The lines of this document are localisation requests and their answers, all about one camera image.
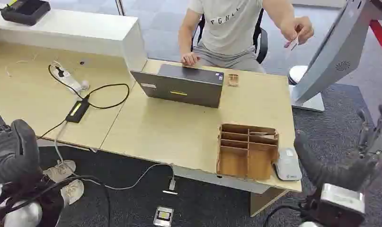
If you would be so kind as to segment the person's left hand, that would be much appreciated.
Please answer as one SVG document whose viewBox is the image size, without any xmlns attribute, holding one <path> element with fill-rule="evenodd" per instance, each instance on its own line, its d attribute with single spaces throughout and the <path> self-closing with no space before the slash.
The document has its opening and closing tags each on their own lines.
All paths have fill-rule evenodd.
<svg viewBox="0 0 382 227">
<path fill-rule="evenodd" d="M 284 48 L 287 48 L 296 39 L 298 39 L 299 45 L 305 44 L 314 35 L 313 25 L 306 16 L 286 19 L 281 23 L 280 30 L 287 40 Z"/>
</svg>

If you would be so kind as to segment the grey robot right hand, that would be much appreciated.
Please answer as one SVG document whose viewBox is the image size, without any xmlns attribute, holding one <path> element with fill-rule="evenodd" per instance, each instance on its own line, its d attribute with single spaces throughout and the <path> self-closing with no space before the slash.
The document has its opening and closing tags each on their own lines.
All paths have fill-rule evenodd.
<svg viewBox="0 0 382 227">
<path fill-rule="evenodd" d="M 379 105 L 380 117 L 371 127 L 364 110 L 358 115 L 362 120 L 358 134 L 356 152 L 358 156 L 347 166 L 330 165 L 320 162 L 308 144 L 308 138 L 302 130 L 297 130 L 294 148 L 309 181 L 317 188 L 324 184 L 359 191 L 369 186 L 382 171 L 382 104 Z"/>
</svg>

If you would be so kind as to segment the person's right hand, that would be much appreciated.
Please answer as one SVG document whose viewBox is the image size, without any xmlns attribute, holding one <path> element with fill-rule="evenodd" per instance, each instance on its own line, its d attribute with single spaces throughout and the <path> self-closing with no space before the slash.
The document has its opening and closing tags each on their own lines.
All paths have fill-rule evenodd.
<svg viewBox="0 0 382 227">
<path fill-rule="evenodd" d="M 194 52 L 185 53 L 181 56 L 181 63 L 187 66 L 194 66 L 196 63 L 199 62 L 199 60 L 200 57 L 198 57 L 197 54 Z"/>
</svg>

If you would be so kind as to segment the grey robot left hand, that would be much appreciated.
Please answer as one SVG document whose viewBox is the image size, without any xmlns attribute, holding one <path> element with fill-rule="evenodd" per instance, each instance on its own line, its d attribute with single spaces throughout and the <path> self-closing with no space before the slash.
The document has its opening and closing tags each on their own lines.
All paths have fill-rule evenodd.
<svg viewBox="0 0 382 227">
<path fill-rule="evenodd" d="M 33 129 L 22 119 L 6 124 L 0 115 L 0 184 L 43 177 Z"/>
</svg>

